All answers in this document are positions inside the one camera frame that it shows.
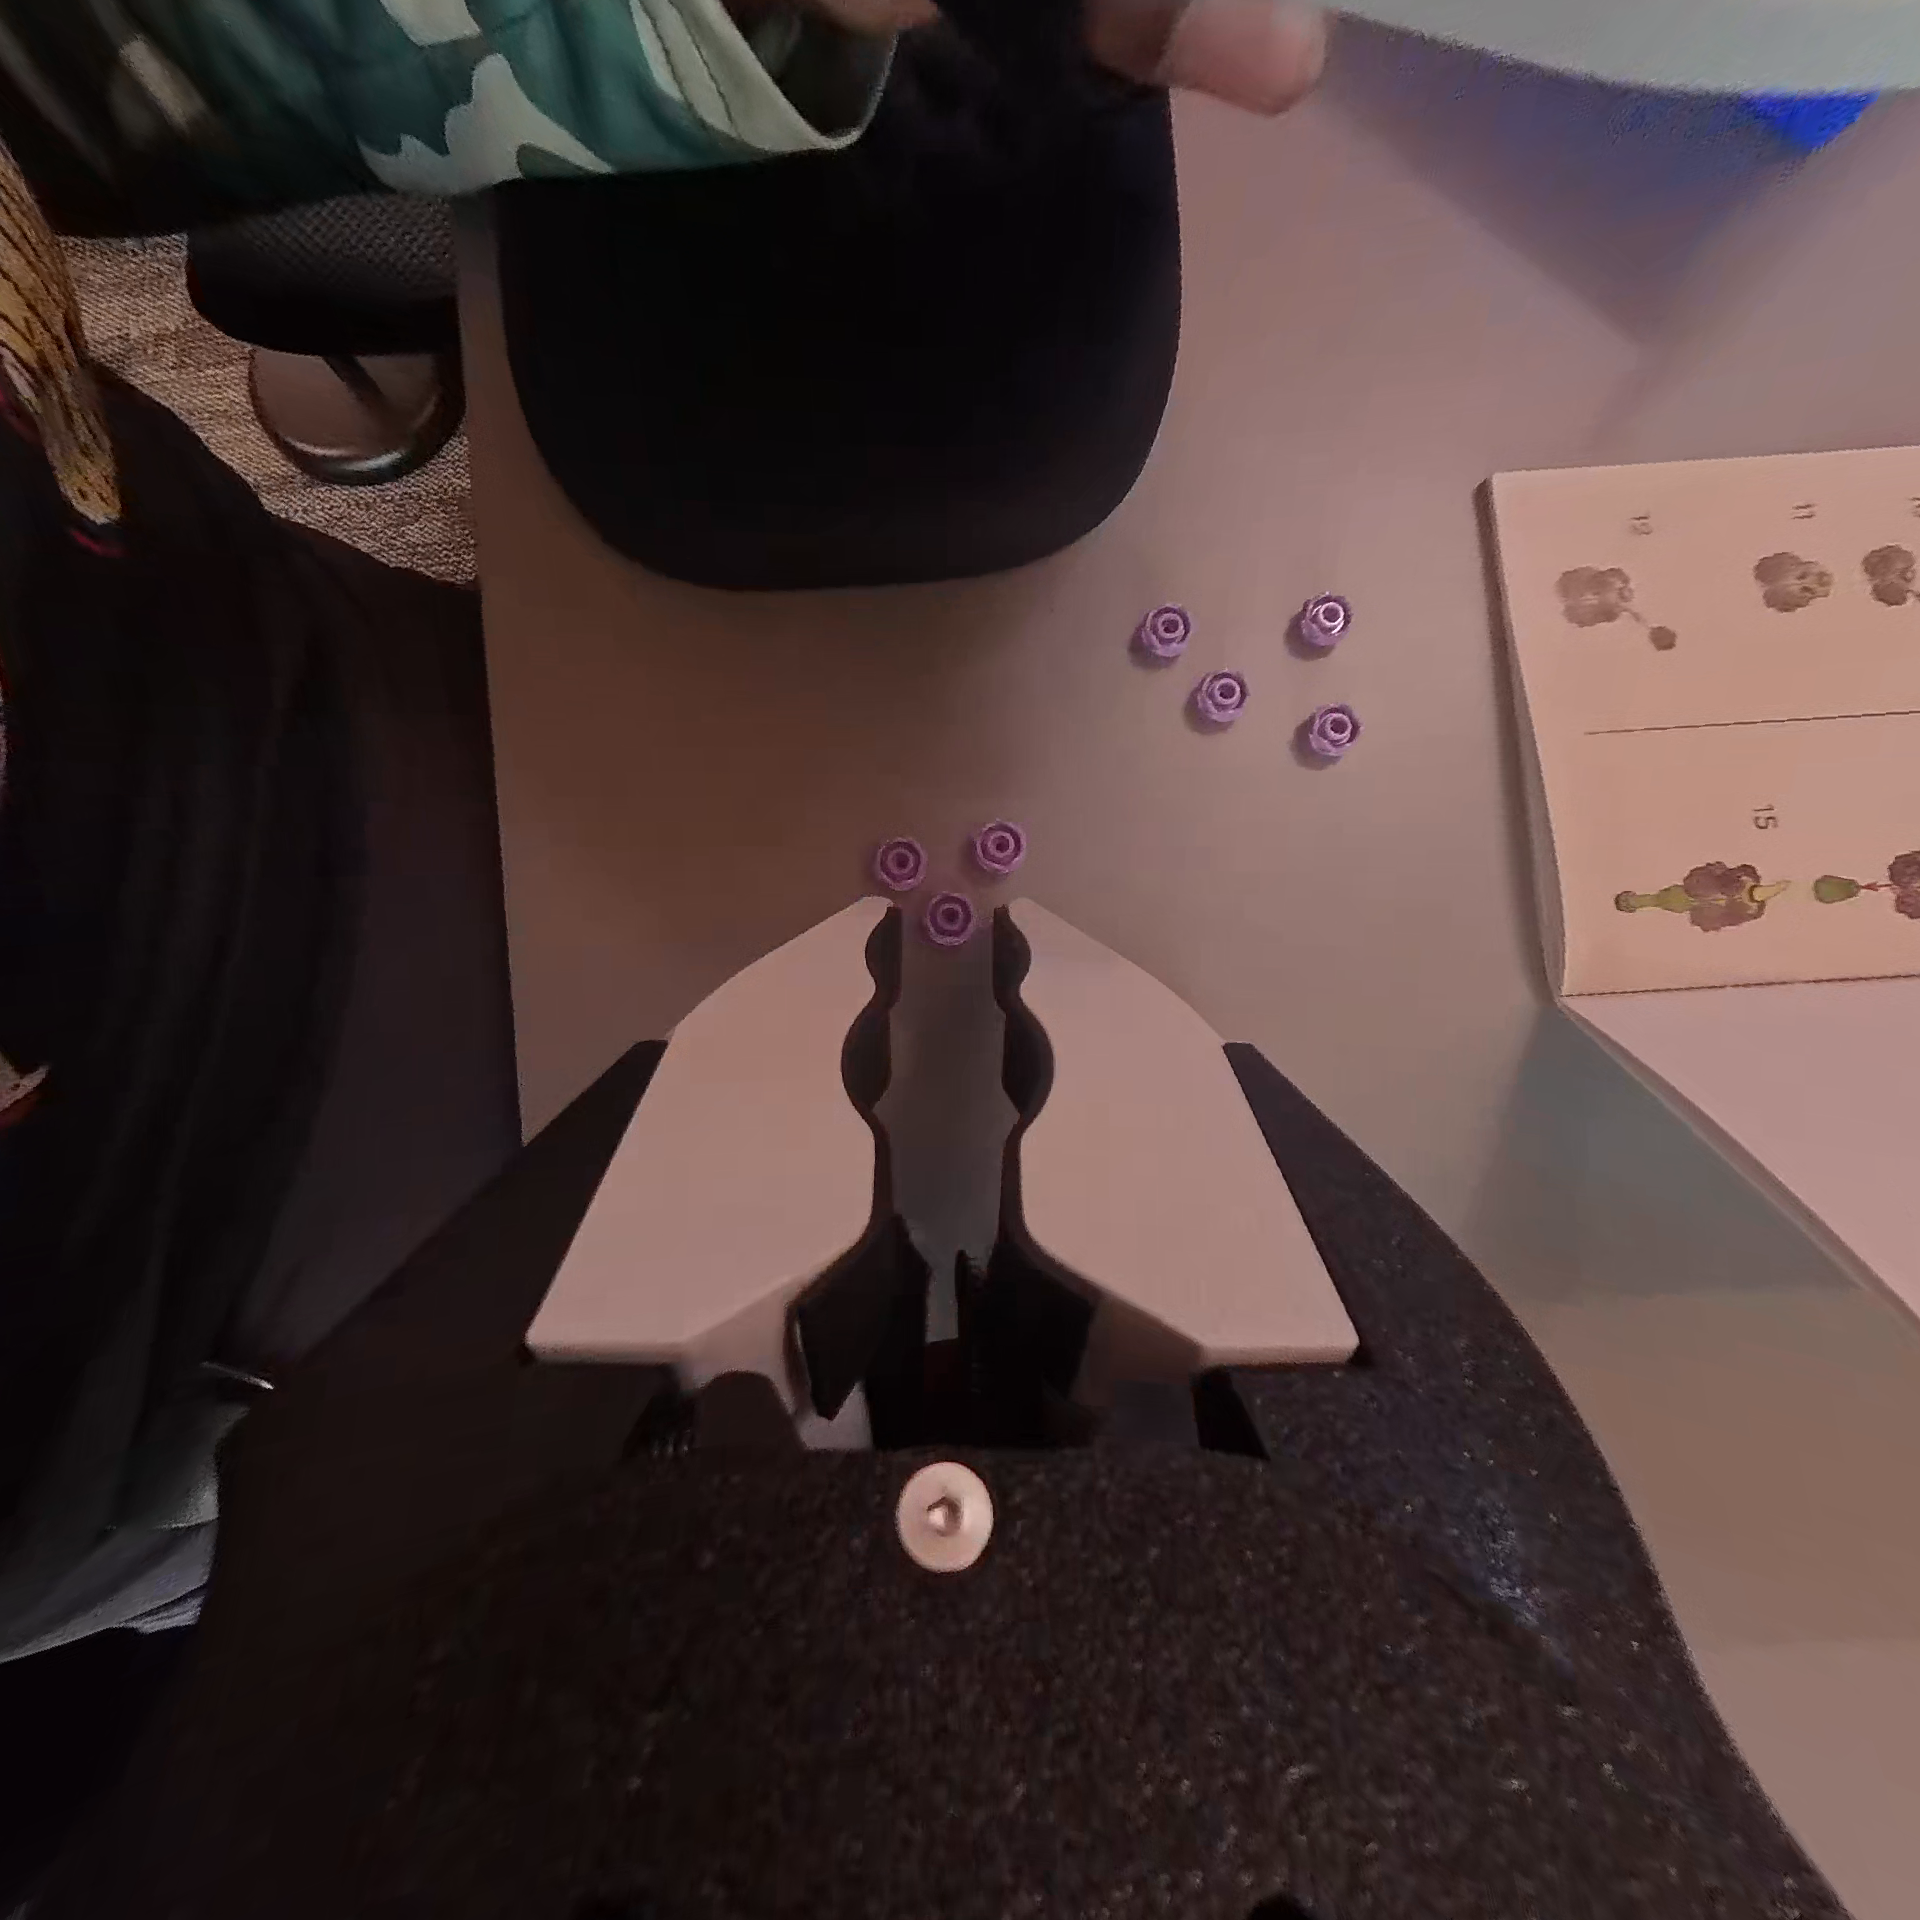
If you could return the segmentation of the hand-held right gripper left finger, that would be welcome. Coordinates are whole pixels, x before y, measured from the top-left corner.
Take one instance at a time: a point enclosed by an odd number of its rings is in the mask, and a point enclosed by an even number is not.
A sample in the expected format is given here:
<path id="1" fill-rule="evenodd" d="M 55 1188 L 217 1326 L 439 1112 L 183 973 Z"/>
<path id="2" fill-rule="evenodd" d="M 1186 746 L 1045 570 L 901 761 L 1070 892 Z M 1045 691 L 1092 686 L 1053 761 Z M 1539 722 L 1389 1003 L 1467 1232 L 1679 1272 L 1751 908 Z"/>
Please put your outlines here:
<path id="1" fill-rule="evenodd" d="M 902 922 L 857 900 L 669 1033 L 526 1330 L 547 1363 L 762 1376 L 788 1411 L 863 1397 L 905 1257 L 877 1105 Z"/>

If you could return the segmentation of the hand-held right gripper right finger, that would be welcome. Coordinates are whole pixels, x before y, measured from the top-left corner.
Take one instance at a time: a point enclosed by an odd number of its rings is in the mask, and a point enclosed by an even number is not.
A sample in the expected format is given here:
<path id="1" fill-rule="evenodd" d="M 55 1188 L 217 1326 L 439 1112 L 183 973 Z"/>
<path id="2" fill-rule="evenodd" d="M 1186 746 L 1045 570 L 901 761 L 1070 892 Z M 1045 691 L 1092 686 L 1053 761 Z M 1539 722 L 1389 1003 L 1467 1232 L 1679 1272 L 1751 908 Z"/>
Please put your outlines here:
<path id="1" fill-rule="evenodd" d="M 1237 1076 L 1172 987 L 1034 900 L 993 920 L 1001 1084 L 995 1261 L 1046 1390 L 1338 1369 L 1359 1336 Z"/>

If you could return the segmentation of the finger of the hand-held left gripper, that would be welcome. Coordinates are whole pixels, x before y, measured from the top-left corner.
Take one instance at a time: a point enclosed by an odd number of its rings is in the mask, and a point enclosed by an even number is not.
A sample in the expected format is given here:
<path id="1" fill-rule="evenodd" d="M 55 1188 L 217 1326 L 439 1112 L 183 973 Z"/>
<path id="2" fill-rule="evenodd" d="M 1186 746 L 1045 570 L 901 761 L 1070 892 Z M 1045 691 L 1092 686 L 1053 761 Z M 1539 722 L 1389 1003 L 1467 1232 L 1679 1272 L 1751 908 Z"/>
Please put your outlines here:
<path id="1" fill-rule="evenodd" d="M 1334 11 L 1611 85 L 1727 97 L 1918 90 L 1916 3 L 1340 3 Z"/>

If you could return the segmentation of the blue plastic bin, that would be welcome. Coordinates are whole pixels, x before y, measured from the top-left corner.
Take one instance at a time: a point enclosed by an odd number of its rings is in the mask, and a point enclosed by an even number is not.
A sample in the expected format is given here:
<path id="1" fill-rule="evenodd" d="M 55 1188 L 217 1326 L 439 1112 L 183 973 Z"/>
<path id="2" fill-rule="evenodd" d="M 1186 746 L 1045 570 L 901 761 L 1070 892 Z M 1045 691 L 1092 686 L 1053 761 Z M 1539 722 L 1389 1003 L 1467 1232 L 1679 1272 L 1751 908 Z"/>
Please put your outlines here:
<path id="1" fill-rule="evenodd" d="M 1826 150 L 1878 104 L 1877 91 L 1783 94 L 1748 91 L 1739 97 L 1745 115 L 1790 153 Z"/>

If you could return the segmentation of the white instruction booklet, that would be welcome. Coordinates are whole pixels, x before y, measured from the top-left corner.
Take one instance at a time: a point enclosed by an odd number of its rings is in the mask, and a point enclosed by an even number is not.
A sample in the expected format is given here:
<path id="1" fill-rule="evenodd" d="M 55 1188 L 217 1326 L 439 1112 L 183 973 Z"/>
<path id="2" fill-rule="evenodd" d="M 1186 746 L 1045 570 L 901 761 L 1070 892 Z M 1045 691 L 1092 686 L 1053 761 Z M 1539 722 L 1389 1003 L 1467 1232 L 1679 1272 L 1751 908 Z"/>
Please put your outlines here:
<path id="1" fill-rule="evenodd" d="M 1918 449 L 1489 481 L 1556 1006 L 1918 1307 Z"/>

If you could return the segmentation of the person's left forearm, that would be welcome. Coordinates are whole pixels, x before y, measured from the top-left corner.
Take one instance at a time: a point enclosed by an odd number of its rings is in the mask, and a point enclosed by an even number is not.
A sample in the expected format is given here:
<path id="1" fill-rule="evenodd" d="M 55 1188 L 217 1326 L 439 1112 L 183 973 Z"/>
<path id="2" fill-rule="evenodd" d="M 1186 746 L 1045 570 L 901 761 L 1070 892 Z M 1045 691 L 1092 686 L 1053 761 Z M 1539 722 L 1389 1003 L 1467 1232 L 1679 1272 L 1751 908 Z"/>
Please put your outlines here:
<path id="1" fill-rule="evenodd" d="M 148 234 L 838 153 L 933 4 L 5 3 L 5 147 Z"/>

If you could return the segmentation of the grey desk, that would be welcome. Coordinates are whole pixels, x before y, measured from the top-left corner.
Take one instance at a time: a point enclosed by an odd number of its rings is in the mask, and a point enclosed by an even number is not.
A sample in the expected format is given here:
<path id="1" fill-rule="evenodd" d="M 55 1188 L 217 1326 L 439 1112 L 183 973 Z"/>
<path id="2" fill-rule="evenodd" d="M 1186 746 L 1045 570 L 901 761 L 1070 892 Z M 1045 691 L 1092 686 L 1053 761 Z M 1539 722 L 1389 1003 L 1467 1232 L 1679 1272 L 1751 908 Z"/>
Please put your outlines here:
<path id="1" fill-rule="evenodd" d="M 1252 1043 L 1527 1321 L 1702 1681 L 1853 1916 L 1916 1910 L 1916 1323 L 1549 1008 L 1482 570 L 1492 474 L 1916 440 L 1916 100 L 1770 161 L 1349 25 L 1294 115 L 1182 100 L 1185 336 L 1089 539 L 987 584 L 757 596 L 604 549 L 459 229 L 470 517 L 532 1134 L 613 1059 L 975 822 Z M 1318 593 L 1351 634 L 1307 656 Z M 1177 664 L 1138 617 L 1191 613 Z M 1193 686 L 1249 681 L 1235 726 Z M 1321 705 L 1363 720 L 1310 763 Z"/>

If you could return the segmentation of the person's left hand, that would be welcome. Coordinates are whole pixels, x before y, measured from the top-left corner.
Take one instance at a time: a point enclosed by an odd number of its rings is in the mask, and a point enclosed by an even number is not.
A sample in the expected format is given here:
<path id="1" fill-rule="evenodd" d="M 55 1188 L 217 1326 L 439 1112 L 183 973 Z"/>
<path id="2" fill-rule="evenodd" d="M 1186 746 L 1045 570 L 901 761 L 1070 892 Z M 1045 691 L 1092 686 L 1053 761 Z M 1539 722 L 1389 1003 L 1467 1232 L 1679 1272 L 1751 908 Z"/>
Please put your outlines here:
<path id="1" fill-rule="evenodd" d="M 1186 90 L 1255 115 L 1321 78 L 1329 17 L 1286 3 L 807 3 L 835 28 L 894 37 L 938 22 L 1021 91 L 1070 100 Z"/>

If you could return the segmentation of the person's dark clothing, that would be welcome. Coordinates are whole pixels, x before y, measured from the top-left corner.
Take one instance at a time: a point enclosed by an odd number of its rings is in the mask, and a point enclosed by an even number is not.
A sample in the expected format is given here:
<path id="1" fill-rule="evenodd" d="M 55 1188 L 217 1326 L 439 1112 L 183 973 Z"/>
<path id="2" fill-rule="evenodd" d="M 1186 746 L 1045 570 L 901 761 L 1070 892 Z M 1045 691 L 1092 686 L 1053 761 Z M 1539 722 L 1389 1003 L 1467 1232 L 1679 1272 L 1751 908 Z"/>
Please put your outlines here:
<path id="1" fill-rule="evenodd" d="M 196 1621 L 217 1451 L 519 1137 L 477 593 L 100 369 L 5 155 L 5 1850 Z"/>

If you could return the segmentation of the black mesh cushion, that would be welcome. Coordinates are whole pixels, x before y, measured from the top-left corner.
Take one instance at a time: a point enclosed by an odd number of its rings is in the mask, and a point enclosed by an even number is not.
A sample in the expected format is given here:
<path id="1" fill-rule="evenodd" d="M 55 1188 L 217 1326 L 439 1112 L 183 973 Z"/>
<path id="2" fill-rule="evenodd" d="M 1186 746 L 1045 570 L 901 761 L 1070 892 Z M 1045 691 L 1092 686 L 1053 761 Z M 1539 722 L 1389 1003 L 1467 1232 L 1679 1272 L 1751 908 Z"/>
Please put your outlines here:
<path id="1" fill-rule="evenodd" d="M 591 532 L 684 585 L 1046 560 L 1161 432 L 1174 165 L 1166 94 L 1038 104 L 926 32 L 843 150 L 503 186 L 519 414 Z"/>

